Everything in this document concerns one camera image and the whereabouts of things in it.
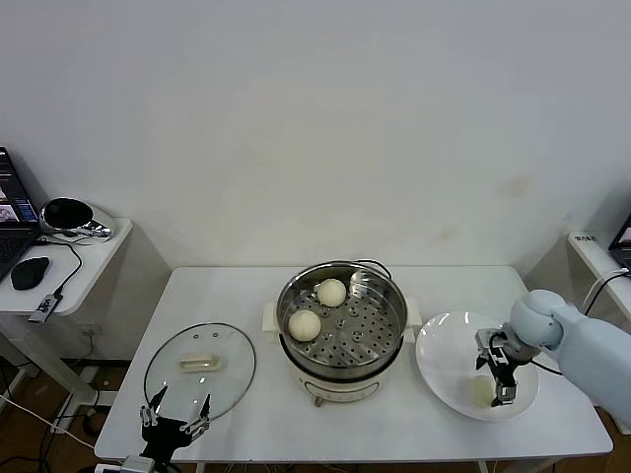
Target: computer mouse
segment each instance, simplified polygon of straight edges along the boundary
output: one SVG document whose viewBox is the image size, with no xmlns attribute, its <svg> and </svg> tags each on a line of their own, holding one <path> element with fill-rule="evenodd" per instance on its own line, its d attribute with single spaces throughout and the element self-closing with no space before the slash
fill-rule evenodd
<svg viewBox="0 0 631 473">
<path fill-rule="evenodd" d="M 50 260 L 44 258 L 31 258 L 17 264 L 11 271 L 13 288 L 18 291 L 32 289 L 43 279 L 43 274 Z"/>
</svg>

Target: white plate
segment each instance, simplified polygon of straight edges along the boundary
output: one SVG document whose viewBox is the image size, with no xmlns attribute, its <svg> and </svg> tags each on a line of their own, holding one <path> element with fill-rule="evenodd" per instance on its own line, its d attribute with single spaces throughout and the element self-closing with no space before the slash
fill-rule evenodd
<svg viewBox="0 0 631 473">
<path fill-rule="evenodd" d="M 469 388 L 471 380 L 480 375 L 493 378 L 488 365 L 475 369 L 478 355 L 475 331 L 499 326 L 495 320 L 479 313 L 458 310 L 432 318 L 416 340 L 416 362 L 430 388 L 451 408 L 480 421 L 508 421 L 519 417 L 534 403 L 539 390 L 536 367 L 525 365 L 515 370 L 518 387 L 513 404 L 485 407 L 475 402 Z"/>
</svg>

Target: wooden floor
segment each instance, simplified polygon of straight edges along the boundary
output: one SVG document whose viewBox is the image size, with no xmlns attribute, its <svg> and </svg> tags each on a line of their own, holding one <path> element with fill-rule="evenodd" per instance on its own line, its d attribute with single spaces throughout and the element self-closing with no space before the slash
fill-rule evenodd
<svg viewBox="0 0 631 473">
<path fill-rule="evenodd" d="M 8 368 L 5 372 L 9 378 L 15 374 L 15 370 Z M 93 383 L 96 389 L 117 389 L 124 378 L 126 369 L 106 368 L 101 369 Z M 0 377 L 0 392 L 4 392 L 5 385 Z M 38 377 L 28 379 L 22 383 L 18 392 L 13 393 L 17 402 L 42 417 L 53 417 L 57 406 L 66 396 L 66 391 L 45 373 Z M 609 455 L 581 458 L 566 458 L 545 470 L 545 473 L 631 473 L 631 436 L 622 436 L 611 418 L 603 411 L 598 411 L 603 419 L 609 434 L 613 438 L 614 451 Z M 87 436 L 82 427 L 83 418 L 73 421 L 71 432 L 89 443 L 94 444 L 96 439 Z M 98 429 L 105 421 L 105 414 L 96 414 L 92 419 L 92 425 Z M 0 415 L 0 473 L 36 473 L 39 464 L 37 461 L 25 461 L 21 459 L 11 460 L 3 464 L 13 456 L 39 458 L 40 445 L 42 452 L 52 439 L 46 461 L 51 473 L 76 473 L 82 468 L 94 467 L 99 460 L 91 450 L 76 443 L 67 436 L 48 433 L 46 426 L 17 408 L 5 408 Z M 500 461 L 497 465 L 488 462 L 489 472 L 496 467 L 496 473 L 502 471 L 511 462 Z M 193 473 L 194 465 L 179 465 L 182 473 Z M 226 464 L 206 465 L 207 473 L 224 473 L 230 470 L 232 473 L 476 473 L 477 465 L 473 462 L 463 463 L 421 463 L 421 464 L 344 464 L 344 465 L 234 465 L 230 469 Z"/>
</svg>

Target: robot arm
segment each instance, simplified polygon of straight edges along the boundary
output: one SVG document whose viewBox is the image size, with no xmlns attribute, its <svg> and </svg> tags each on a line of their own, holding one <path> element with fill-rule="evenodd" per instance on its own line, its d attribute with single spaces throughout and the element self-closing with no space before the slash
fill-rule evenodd
<svg viewBox="0 0 631 473">
<path fill-rule="evenodd" d="M 623 424 L 631 426 L 631 335 L 588 318 L 549 291 L 515 302 L 501 329 L 479 330 L 477 367 L 488 364 L 496 380 L 494 406 L 512 403 L 513 372 L 542 350 L 565 377 Z"/>
</svg>

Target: laptop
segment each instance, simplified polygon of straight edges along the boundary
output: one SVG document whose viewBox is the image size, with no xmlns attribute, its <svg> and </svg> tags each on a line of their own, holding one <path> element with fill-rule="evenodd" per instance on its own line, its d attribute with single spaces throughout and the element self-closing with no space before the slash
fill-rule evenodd
<svg viewBox="0 0 631 473">
<path fill-rule="evenodd" d="M 16 173 L 9 152 L 0 146 L 0 280 L 40 235 L 33 203 Z"/>
<path fill-rule="evenodd" d="M 609 252 L 621 267 L 631 270 L 631 215 L 611 242 Z"/>
</svg>

